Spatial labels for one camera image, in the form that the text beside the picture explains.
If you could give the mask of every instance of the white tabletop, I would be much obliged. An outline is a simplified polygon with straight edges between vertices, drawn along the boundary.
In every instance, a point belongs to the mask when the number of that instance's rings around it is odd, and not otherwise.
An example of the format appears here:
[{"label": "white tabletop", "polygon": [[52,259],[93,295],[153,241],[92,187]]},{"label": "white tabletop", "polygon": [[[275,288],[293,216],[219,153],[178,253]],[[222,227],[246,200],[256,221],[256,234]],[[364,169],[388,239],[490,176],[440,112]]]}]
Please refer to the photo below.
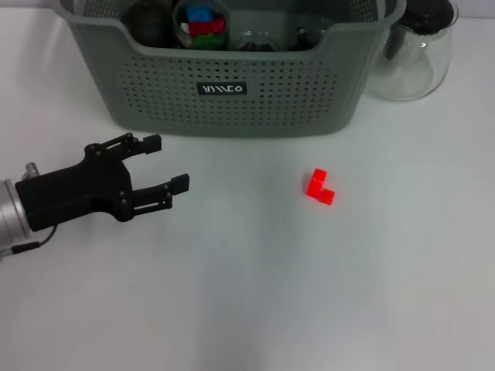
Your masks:
[{"label": "white tabletop", "polygon": [[[337,134],[163,135],[126,165],[135,187],[188,172],[172,210],[86,216],[2,262],[0,369],[495,369],[494,34],[461,20],[437,92],[365,96]],[[125,132],[50,10],[2,9],[0,50],[2,178]],[[334,206],[302,193],[315,167]]]}]

